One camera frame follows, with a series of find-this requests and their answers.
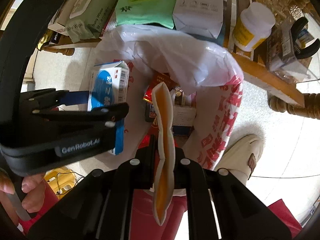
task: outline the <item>wooden table leg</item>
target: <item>wooden table leg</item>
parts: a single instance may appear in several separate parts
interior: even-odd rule
[[[44,47],[41,48],[44,51],[48,51],[48,52],[53,52],[53,53],[62,53],[63,55],[66,56],[72,56],[75,52],[74,48],[69,48],[69,49],[54,49],[52,47]]]
[[[289,114],[299,115],[320,120],[320,94],[303,94],[305,107],[290,105],[276,96],[272,96],[269,106],[276,112],[288,112]]]

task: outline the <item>white plastic bag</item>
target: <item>white plastic bag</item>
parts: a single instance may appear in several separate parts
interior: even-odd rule
[[[151,25],[121,25],[105,33],[96,48],[97,64],[124,60],[130,68],[124,151],[96,156],[116,169],[133,158],[147,133],[145,102],[152,69],[169,73],[186,94],[197,92],[195,130],[183,147],[186,157],[213,169],[227,145],[242,97],[243,72],[232,55],[215,43]]]

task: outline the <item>green wipes pack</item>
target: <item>green wipes pack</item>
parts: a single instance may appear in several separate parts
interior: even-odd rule
[[[77,0],[66,30],[72,42],[98,38],[117,0]]]
[[[173,29],[172,12],[176,0],[119,0],[117,25],[159,23]]]

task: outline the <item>fingernail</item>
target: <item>fingernail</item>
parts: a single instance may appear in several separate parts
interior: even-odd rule
[[[29,193],[29,191],[30,191],[30,188],[27,184],[23,184],[21,189],[24,193]]]
[[[3,191],[5,193],[14,194],[14,187],[10,187],[10,186],[4,185]]]

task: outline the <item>barcode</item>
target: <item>barcode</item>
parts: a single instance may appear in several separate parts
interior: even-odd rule
[[[121,71],[120,82],[119,82],[119,92],[118,92],[118,103],[124,101],[125,76],[126,76],[126,71]]]
[[[290,45],[291,45],[290,40],[288,40],[282,44],[282,57],[285,57],[286,55],[288,55],[290,53],[290,51],[291,51]]]

